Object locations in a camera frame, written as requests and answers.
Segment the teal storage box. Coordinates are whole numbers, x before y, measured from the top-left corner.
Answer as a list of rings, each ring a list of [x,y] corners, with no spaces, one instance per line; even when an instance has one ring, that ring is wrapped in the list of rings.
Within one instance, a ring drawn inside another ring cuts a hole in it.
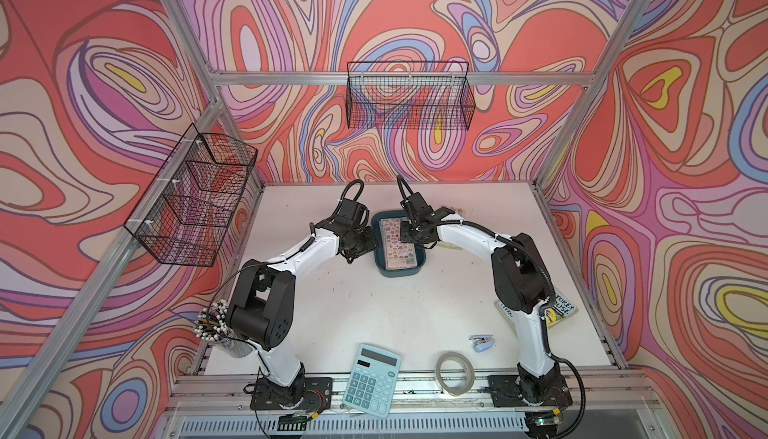
[[[378,272],[386,278],[416,275],[426,263],[422,246],[402,241],[401,223],[406,219],[403,211],[383,211],[373,216],[371,227],[377,241],[374,261]]]

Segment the pink sticker sheet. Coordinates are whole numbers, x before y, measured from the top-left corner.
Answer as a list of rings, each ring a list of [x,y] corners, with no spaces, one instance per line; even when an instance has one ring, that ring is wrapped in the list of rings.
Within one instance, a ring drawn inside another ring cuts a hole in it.
[[[402,241],[402,222],[402,218],[387,218],[379,222],[385,269],[388,271],[411,269],[418,265],[415,246]]]

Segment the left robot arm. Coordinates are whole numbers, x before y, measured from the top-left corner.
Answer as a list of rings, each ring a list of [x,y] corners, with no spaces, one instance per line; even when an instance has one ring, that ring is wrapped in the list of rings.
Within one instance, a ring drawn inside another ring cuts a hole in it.
[[[331,220],[312,227],[306,238],[284,253],[266,261],[251,259],[241,267],[225,324],[255,346],[269,381],[291,387],[303,370],[288,339],[300,280],[337,256],[351,264],[376,248],[370,225]]]

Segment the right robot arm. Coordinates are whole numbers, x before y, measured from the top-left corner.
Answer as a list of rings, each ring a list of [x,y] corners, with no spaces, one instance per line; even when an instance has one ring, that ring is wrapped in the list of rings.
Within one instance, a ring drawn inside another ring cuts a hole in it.
[[[433,208],[419,193],[405,196],[401,207],[406,213],[401,237],[406,241],[423,246],[445,242],[490,264],[497,299],[512,312],[519,374],[543,379],[557,372],[546,332],[546,310],[555,289],[531,237],[496,233],[449,208]]]

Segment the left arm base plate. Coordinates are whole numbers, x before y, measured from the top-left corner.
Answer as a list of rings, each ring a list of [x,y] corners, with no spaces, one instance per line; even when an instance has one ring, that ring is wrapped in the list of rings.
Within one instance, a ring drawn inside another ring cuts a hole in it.
[[[292,385],[281,387],[259,378],[255,383],[247,384],[243,392],[250,397],[250,408],[254,411],[322,412],[331,405],[333,379],[299,376]]]

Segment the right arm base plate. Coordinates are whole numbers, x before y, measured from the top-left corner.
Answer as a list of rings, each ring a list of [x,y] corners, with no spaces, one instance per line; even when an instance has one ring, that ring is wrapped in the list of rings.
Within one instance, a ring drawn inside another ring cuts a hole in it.
[[[486,390],[495,407],[565,410],[573,405],[564,377],[555,370],[540,378],[529,375],[491,375]]]

